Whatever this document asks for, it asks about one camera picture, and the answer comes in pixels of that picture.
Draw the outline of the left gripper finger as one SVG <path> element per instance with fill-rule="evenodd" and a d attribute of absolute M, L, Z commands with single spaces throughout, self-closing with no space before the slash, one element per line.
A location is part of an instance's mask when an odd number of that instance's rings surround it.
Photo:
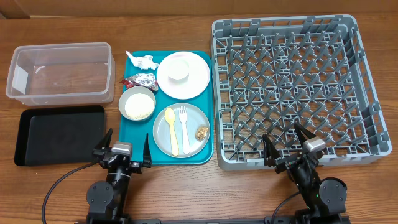
<path fill-rule="evenodd" d="M 152 157 L 149 149 L 149 134 L 146 134 L 146 139 L 144 142 L 144 150 L 143 150 L 143 164 L 151 164 Z"/>
<path fill-rule="evenodd" d="M 108 150 L 111 143 L 111 136 L 113 134 L 113 129 L 110 128 L 100 142 L 94 147 L 96 150 Z"/>

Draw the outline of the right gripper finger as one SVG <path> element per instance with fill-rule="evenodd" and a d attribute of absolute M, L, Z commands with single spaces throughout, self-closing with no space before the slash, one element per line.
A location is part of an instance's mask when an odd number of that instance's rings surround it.
<path fill-rule="evenodd" d="M 263 145 L 264 145 L 264 160 L 277 159 L 280 157 L 278 150 L 273 145 L 272 141 L 269 139 L 267 134 L 262 135 Z"/>
<path fill-rule="evenodd" d="M 308 139 L 315 138 L 316 135 L 303 127 L 300 123 L 294 123 L 294 129 L 301 145 Z"/>

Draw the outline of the yellow plastic spoon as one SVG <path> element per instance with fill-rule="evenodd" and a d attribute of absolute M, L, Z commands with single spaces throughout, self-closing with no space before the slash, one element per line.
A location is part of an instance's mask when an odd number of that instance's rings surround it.
<path fill-rule="evenodd" d="M 169 124 L 169 128 L 170 128 L 170 144 L 171 144 L 172 155 L 178 156 L 179 148 L 178 148 L 178 142 L 177 142 L 177 137 L 176 137 L 175 128 L 174 128 L 175 113 L 172 108 L 166 108 L 165 120 Z"/>

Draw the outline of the white plastic fork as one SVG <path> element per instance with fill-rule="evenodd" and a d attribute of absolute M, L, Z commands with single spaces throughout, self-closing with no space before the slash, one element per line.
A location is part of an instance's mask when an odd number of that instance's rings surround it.
<path fill-rule="evenodd" d="M 190 143 L 187 132 L 187 111 L 184 106 L 181 106 L 179 109 L 179 120 L 182 124 L 182 144 L 183 144 L 183 152 L 188 154 L 190 152 Z"/>

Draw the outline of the white plastic cup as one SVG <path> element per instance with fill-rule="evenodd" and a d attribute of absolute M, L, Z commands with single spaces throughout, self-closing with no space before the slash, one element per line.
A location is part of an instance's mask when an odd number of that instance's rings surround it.
<path fill-rule="evenodd" d="M 186 60 L 175 59 L 169 65 L 169 77 L 173 80 L 183 80 L 189 74 L 189 64 Z"/>

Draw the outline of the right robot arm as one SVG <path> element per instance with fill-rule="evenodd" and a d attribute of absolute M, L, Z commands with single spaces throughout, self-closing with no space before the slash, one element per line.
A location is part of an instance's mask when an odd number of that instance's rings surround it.
<path fill-rule="evenodd" d="M 341 215 L 346 211 L 346 184 L 335 177 L 320 179 L 316 171 L 326 142 L 301 124 L 295 123 L 294 128 L 302 149 L 288 157 L 281 157 L 268 135 L 262 135 L 264 164 L 274 167 L 278 174 L 287 172 L 298 188 L 298 192 L 278 205 L 270 222 L 276 223 L 279 209 L 295 196 L 301 195 L 307 208 L 296 211 L 289 218 L 290 223 L 349 223 L 349 217 Z"/>

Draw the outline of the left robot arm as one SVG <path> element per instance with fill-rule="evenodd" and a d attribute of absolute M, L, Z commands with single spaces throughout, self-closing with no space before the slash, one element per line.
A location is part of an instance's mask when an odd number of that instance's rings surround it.
<path fill-rule="evenodd" d="M 87 191 L 87 223 L 131 223 L 130 216 L 124 212 L 131 175 L 152 166 L 148 135 L 140 162 L 131 160 L 132 144 L 116 142 L 110 145 L 112 133 L 110 129 L 93 149 L 93 156 L 108 173 L 105 181 L 95 182 Z"/>

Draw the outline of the grey dishwasher rack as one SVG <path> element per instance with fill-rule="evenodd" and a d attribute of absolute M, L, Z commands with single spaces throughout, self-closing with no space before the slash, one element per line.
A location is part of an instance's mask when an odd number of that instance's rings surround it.
<path fill-rule="evenodd" d="M 263 135 L 283 157 L 299 152 L 295 123 L 326 142 L 324 166 L 369 164 L 391 153 L 353 16 L 222 19 L 211 33 L 223 170 L 263 169 Z"/>

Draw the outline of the black tray bin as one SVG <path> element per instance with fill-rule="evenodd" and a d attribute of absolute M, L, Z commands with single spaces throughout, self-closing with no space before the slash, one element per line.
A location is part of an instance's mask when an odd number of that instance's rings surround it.
<path fill-rule="evenodd" d="M 106 131 L 100 105 L 36 108 L 22 112 L 14 163 L 17 166 L 92 162 Z"/>

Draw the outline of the grey bowl with rice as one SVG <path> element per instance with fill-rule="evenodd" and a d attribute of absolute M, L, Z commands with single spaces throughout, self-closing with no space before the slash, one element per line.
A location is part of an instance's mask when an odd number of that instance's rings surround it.
<path fill-rule="evenodd" d="M 131 121 L 150 118 L 155 110 L 156 99 L 151 90 L 136 86 L 126 90 L 119 99 L 119 111 Z"/>

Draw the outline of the brown food scrap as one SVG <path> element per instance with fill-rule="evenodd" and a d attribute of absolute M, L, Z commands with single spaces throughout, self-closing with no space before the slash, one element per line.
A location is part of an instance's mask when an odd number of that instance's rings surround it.
<path fill-rule="evenodd" d="M 200 126 L 195 133 L 196 140 L 197 141 L 204 140 L 206 138 L 208 132 L 209 132 L 208 126 Z"/>

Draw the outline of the grey plate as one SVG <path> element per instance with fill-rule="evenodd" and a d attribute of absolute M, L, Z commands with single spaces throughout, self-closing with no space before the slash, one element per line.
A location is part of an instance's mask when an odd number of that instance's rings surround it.
<path fill-rule="evenodd" d="M 187 111 L 187 132 L 190 143 L 190 152 L 185 154 L 183 152 L 183 144 L 182 144 L 182 124 L 179 120 L 179 109 L 181 106 L 184 106 Z M 156 117 L 153 126 L 153 137 L 156 143 L 156 146 L 166 155 L 173 157 L 174 159 L 185 159 L 189 157 L 193 157 L 205 149 L 205 146 L 208 143 L 210 138 L 210 122 L 205 115 L 205 113 L 199 109 L 198 107 L 188 104 L 188 103 L 175 103 L 167 108 L 172 108 L 175 113 L 175 133 L 178 142 L 179 155 L 173 156 L 171 151 L 170 144 L 170 128 L 169 124 L 165 120 L 165 110 L 164 108 Z M 195 133 L 200 126 L 208 126 L 209 132 L 206 138 L 202 141 L 197 141 L 195 138 Z"/>

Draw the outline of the teal serving tray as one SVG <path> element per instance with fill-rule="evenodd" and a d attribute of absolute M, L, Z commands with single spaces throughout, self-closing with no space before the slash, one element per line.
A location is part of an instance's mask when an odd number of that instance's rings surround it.
<path fill-rule="evenodd" d="M 133 52 L 133 56 L 141 57 L 145 55 L 153 56 L 153 61 L 160 64 L 166 56 L 177 51 L 137 51 Z M 149 149 L 154 165 L 184 165 L 184 164 L 204 164 L 208 162 L 213 155 L 213 86 L 211 80 L 211 58 L 203 51 L 192 51 L 202 57 L 210 68 L 210 82 L 207 88 L 198 96 L 187 100 L 180 100 L 166 95 L 159 87 L 154 92 L 156 106 L 152 116 L 143 121 L 131 121 L 121 116 L 121 124 L 119 130 L 119 140 L 121 142 L 129 142 L 132 144 L 133 161 L 141 161 L 143 159 L 143 150 L 146 134 L 149 134 Z M 175 103 L 188 103 L 201 109 L 210 122 L 210 138 L 205 149 L 199 154 L 185 158 L 174 159 L 164 154 L 157 146 L 153 137 L 153 126 L 157 115 L 166 107 Z"/>

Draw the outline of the crumpled foil wrapper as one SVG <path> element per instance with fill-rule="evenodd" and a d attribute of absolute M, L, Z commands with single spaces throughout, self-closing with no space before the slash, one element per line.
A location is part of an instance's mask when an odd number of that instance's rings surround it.
<path fill-rule="evenodd" d="M 142 86 L 151 91 L 158 91 L 159 86 L 153 73 L 137 73 L 120 81 L 127 89 Z"/>

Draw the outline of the clear plastic bin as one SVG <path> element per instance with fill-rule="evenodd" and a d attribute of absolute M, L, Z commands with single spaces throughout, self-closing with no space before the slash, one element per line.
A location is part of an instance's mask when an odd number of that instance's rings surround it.
<path fill-rule="evenodd" d="M 25 45 L 13 53 L 6 95 L 27 106 L 109 103 L 115 77 L 106 42 Z"/>

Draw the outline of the white pink-rimmed plate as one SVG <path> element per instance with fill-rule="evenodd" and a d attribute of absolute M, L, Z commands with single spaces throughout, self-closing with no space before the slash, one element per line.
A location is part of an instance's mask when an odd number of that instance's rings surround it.
<path fill-rule="evenodd" d="M 169 65 L 175 59 L 186 60 L 189 74 L 183 80 L 169 77 Z M 157 68 L 157 82 L 160 89 L 168 96 L 179 100 L 187 100 L 200 95 L 210 82 L 210 68 L 205 60 L 193 52 L 175 52 L 161 61 Z"/>

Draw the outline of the crumpled white tissue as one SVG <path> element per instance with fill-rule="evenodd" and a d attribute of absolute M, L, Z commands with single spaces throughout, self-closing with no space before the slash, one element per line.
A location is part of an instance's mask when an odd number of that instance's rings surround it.
<path fill-rule="evenodd" d="M 131 63 L 141 70 L 156 70 L 159 66 L 158 63 L 153 61 L 153 56 L 145 55 L 142 57 L 135 57 L 129 51 L 126 51 L 126 55 L 130 59 Z"/>

